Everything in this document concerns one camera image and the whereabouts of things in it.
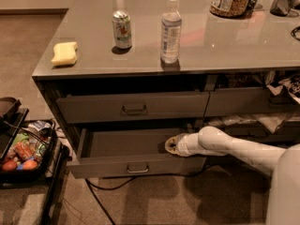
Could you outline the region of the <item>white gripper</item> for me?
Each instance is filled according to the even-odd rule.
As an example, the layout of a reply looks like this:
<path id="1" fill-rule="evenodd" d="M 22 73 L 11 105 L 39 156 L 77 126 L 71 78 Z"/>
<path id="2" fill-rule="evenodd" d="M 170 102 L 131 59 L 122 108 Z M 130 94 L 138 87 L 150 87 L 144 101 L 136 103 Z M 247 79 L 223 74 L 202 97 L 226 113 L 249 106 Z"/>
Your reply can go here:
<path id="1" fill-rule="evenodd" d="M 165 147 L 167 152 L 180 157 L 190 157 L 200 154 L 203 150 L 199 144 L 197 133 L 183 133 L 173 136 L 165 142 Z"/>

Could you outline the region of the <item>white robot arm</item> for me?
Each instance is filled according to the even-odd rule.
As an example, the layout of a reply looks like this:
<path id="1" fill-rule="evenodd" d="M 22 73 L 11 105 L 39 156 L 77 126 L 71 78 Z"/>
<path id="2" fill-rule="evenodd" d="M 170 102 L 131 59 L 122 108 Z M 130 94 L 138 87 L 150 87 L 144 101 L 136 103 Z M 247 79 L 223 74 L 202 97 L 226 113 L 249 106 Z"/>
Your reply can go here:
<path id="1" fill-rule="evenodd" d="M 234 138 L 216 127 L 181 133 L 165 142 L 167 152 L 180 156 L 231 155 L 272 176 L 265 225 L 300 225 L 300 144 L 281 148 Z"/>

